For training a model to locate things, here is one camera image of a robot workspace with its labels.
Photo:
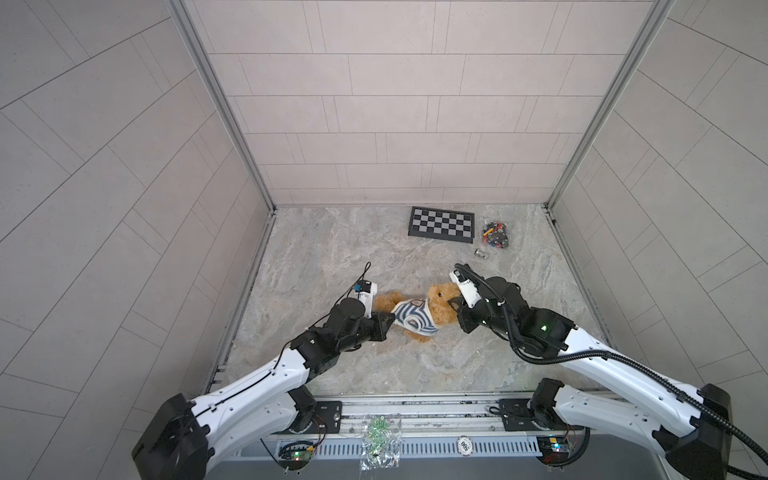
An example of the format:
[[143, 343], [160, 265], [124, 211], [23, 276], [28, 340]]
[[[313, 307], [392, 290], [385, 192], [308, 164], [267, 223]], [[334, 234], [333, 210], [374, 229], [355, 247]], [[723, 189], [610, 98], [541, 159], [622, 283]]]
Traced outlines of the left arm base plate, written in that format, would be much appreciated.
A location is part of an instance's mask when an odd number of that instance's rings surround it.
[[343, 403], [341, 401], [318, 401], [312, 418], [302, 427], [291, 425], [273, 435], [318, 435], [338, 434], [341, 429]]

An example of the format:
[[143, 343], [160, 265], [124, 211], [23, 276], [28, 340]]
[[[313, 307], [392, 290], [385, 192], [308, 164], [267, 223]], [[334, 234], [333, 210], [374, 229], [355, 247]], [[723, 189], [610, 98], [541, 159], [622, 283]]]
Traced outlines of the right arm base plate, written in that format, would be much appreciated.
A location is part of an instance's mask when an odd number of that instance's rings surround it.
[[511, 431], [562, 431], [567, 425], [558, 420], [539, 419], [529, 408], [528, 399], [502, 398], [488, 407], [488, 412], [501, 418], [504, 429]]

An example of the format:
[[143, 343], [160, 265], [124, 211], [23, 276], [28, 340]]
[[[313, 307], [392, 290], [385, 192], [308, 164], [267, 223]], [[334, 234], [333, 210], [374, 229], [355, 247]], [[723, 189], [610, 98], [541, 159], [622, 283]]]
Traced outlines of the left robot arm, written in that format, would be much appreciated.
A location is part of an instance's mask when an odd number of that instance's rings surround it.
[[133, 447], [143, 479], [202, 479], [255, 440], [312, 421], [316, 401], [306, 385], [366, 341], [382, 342], [395, 316], [358, 299], [334, 305], [321, 326], [289, 341], [278, 356], [233, 383], [188, 400], [167, 399]]

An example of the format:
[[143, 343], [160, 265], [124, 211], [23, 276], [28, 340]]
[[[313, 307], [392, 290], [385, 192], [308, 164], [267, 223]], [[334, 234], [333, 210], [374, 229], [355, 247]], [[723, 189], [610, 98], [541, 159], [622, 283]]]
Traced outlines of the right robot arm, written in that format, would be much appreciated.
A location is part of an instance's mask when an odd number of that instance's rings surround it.
[[467, 265], [450, 274], [462, 298], [459, 324], [470, 333], [483, 326], [507, 340], [523, 361], [562, 365], [610, 391], [598, 398], [562, 381], [542, 380], [529, 402], [545, 429], [582, 426], [609, 433], [663, 456], [688, 479], [724, 479], [735, 427], [731, 398], [723, 389], [670, 379], [605, 346], [567, 317], [531, 307], [520, 287], [502, 277], [486, 279]]

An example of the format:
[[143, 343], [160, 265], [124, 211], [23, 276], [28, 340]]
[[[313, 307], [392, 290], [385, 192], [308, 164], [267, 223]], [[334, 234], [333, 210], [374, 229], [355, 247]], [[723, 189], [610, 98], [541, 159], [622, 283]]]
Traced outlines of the blue white striped sweater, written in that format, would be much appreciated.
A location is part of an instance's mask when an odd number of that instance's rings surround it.
[[427, 299], [410, 299], [399, 302], [392, 310], [395, 323], [422, 337], [432, 337], [438, 326], [432, 318]]

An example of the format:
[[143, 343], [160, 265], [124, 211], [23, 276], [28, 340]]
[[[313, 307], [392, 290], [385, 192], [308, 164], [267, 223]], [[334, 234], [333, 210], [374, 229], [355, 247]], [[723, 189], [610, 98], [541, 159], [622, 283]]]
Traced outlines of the brown teddy bear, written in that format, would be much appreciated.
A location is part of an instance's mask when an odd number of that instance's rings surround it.
[[420, 342], [430, 341], [438, 331], [458, 322], [458, 313], [451, 303], [461, 299], [461, 292], [454, 283], [434, 284], [425, 298], [407, 298], [398, 291], [377, 295], [373, 310], [395, 315], [394, 324], [404, 333]]

